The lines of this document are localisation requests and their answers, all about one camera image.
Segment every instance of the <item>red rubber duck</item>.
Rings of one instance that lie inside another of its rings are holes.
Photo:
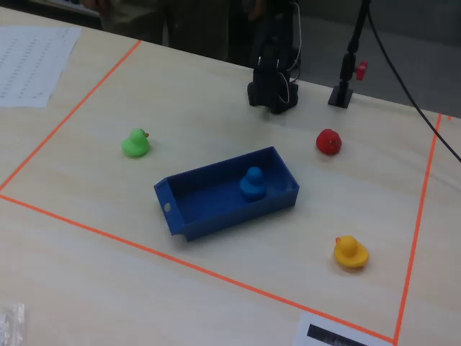
[[[320,132],[317,137],[317,148],[325,155],[336,155],[341,145],[339,134],[329,128]]]

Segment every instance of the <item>white wire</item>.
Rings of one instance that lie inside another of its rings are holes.
[[[299,28],[300,28],[300,49],[297,52],[297,56],[296,56],[295,62],[293,63],[293,66],[291,66],[287,71],[293,70],[293,68],[296,66],[297,60],[298,60],[298,58],[300,57],[300,54],[301,54],[301,45],[303,44],[303,39],[301,38],[301,9],[300,9],[300,5],[296,4],[295,2],[290,2],[290,3],[297,7],[297,22],[298,22]]]
[[[287,101],[285,101],[280,95],[279,95],[279,99],[280,99],[280,101],[282,101],[285,104],[290,103],[290,87],[288,86],[288,81],[287,81],[287,79],[285,78],[285,76],[283,75],[282,72],[278,72],[277,74],[282,76],[283,80],[285,81],[285,84],[287,85]]]

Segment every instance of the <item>plastic bag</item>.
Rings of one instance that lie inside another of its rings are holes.
[[[24,346],[25,306],[15,303],[0,310],[0,346]]]

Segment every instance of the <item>person's leg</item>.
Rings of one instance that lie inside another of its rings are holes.
[[[170,47],[219,60],[228,56],[229,0],[170,0]]]
[[[112,0],[107,15],[101,15],[105,31],[161,44],[164,8],[160,0]]]

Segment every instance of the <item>red clip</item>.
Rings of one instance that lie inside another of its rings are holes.
[[[357,74],[357,81],[363,80],[365,72],[367,72],[368,61],[362,61],[358,67],[355,68],[355,73]]]

